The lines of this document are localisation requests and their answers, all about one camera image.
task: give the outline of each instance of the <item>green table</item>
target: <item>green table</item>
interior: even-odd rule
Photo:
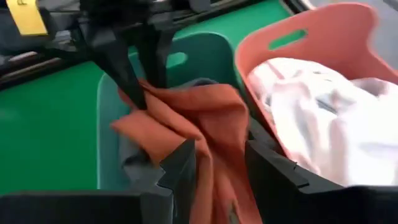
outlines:
[[[217,32],[235,48],[250,32],[289,16],[268,0],[190,26],[177,36]],[[0,91],[0,194],[96,188],[96,94],[92,62]]]

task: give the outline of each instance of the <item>laundry basket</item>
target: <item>laundry basket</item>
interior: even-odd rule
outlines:
[[[266,60],[287,57],[321,63],[347,79],[378,77],[398,83],[396,72],[369,48],[369,38],[376,22],[376,13],[367,5],[331,4],[259,29],[239,44],[235,53],[238,72],[263,124],[278,140],[270,115],[257,100],[248,82],[250,72]],[[270,49],[270,44],[275,40],[298,30],[305,31],[306,36],[278,49]],[[279,142],[285,155],[290,158],[282,142]]]
[[[138,55],[131,54],[137,76],[143,77]],[[174,40],[167,61],[167,86],[179,86],[196,78],[210,78],[239,88],[233,50],[226,38],[214,33],[191,34]],[[97,99],[97,176],[99,189],[123,190],[129,181],[119,160],[119,136],[110,124],[128,114],[129,108],[113,80],[104,75]]]

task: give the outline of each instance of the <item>white garment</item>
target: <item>white garment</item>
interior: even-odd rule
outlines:
[[[398,184],[398,86],[274,58],[249,75],[293,160],[344,186]]]

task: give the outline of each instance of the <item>orange towel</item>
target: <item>orange towel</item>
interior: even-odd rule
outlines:
[[[154,164],[195,139],[197,189],[190,223],[228,224],[231,212],[242,224],[262,223],[244,163],[249,112],[238,92],[225,84],[165,90],[140,83],[147,110],[134,110],[112,126]],[[124,93],[121,98],[133,106]]]

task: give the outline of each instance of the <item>teal laundry basket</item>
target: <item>teal laundry basket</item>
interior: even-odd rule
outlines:
[[[139,77],[144,77],[136,53],[129,56]],[[196,78],[228,83],[243,92],[234,71],[233,49],[227,39],[215,33],[198,33],[175,39],[167,59],[167,87],[179,86]],[[104,75],[99,82],[97,101],[98,188],[123,190],[129,187],[119,160],[119,136],[110,124],[128,114],[117,86]]]

